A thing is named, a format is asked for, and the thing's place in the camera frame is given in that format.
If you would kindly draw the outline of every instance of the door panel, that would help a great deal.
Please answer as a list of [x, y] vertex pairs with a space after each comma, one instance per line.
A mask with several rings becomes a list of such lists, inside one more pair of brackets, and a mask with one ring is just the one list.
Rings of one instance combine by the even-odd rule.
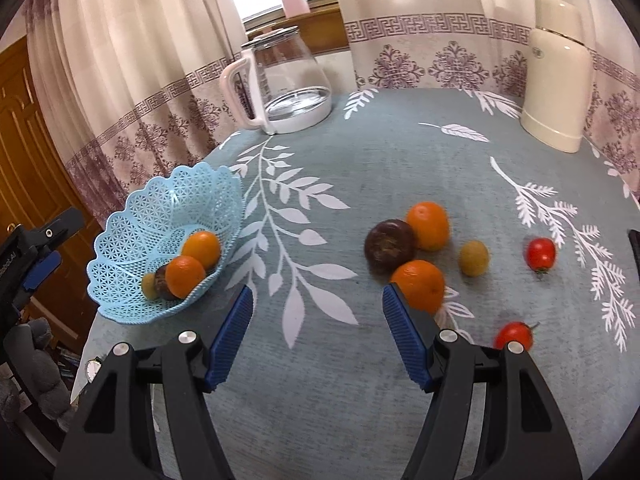
[[70, 206], [82, 212], [86, 226], [58, 249], [62, 264], [34, 296], [45, 316], [51, 314], [52, 329], [59, 328], [57, 338], [78, 352], [96, 312], [86, 293], [86, 265], [95, 258], [94, 239], [101, 228], [79, 199], [49, 137], [23, 38], [0, 54], [0, 242], [10, 223], [40, 227]]

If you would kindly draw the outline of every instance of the cream thermos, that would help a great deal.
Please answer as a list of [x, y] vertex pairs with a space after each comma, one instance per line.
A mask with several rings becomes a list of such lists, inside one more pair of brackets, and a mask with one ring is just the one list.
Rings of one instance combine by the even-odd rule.
[[520, 123], [545, 144], [569, 153], [580, 148], [591, 101], [593, 62], [583, 37], [577, 7], [562, 0], [536, 0]]

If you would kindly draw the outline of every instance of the window sill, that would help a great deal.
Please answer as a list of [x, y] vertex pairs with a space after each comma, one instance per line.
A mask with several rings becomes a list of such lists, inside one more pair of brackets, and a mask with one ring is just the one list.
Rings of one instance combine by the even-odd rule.
[[300, 36], [312, 54], [324, 54], [349, 47], [344, 22], [338, 3], [331, 2], [318, 6], [309, 14], [293, 18], [281, 18], [247, 32], [250, 40], [277, 28], [300, 28]]

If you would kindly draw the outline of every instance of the beige curtain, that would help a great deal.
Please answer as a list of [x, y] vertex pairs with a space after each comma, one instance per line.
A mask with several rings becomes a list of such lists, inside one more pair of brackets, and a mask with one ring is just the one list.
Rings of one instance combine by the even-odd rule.
[[[611, 0], [565, 0], [596, 77], [585, 133], [640, 197], [640, 48]], [[534, 0], [339, 0], [358, 86], [524, 97]]]
[[57, 150], [104, 224], [126, 196], [236, 128], [218, 88], [246, 41], [232, 0], [27, 0], [33, 79]]

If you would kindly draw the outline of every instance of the orange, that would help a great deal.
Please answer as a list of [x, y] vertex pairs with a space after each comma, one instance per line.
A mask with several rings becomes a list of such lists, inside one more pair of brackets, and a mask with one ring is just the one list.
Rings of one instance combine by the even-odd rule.
[[183, 300], [206, 275], [202, 264], [192, 256], [176, 256], [167, 264], [164, 280], [169, 291]]
[[198, 231], [186, 239], [180, 254], [192, 256], [205, 269], [210, 269], [220, 259], [220, 241], [209, 231]]
[[396, 282], [409, 305], [434, 316], [444, 298], [444, 276], [440, 269], [424, 260], [412, 260], [396, 269], [390, 282]]
[[406, 214], [406, 222], [414, 230], [418, 247], [425, 251], [437, 251], [449, 241], [447, 212], [435, 202], [420, 202]]

